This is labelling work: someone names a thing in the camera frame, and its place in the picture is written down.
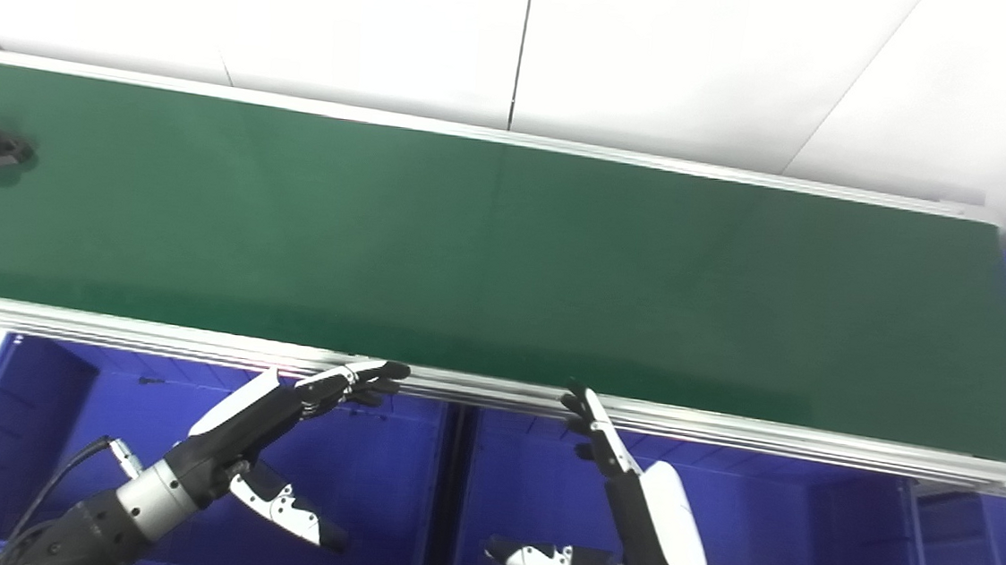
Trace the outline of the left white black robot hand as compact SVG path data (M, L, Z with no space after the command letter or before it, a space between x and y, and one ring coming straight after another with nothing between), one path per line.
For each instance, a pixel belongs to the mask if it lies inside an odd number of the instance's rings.
M320 418L345 402L379 407L384 396L399 392L410 373L407 364L375 359L290 383L276 370L267 370L198 419L185 441L166 454L166 464L198 511L232 494L289 535L322 550L343 552L348 543L343 528L298 498L260 453L300 422Z

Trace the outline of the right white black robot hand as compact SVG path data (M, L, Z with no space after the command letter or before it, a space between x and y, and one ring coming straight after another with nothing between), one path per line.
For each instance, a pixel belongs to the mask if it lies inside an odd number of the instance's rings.
M637 464L601 398L582 382L569 380L560 401L574 414L568 430L585 437L576 456L594 463L605 479L622 554L616 560L612 552L584 546L492 536L485 556L498 565L708 565L678 470L664 460Z

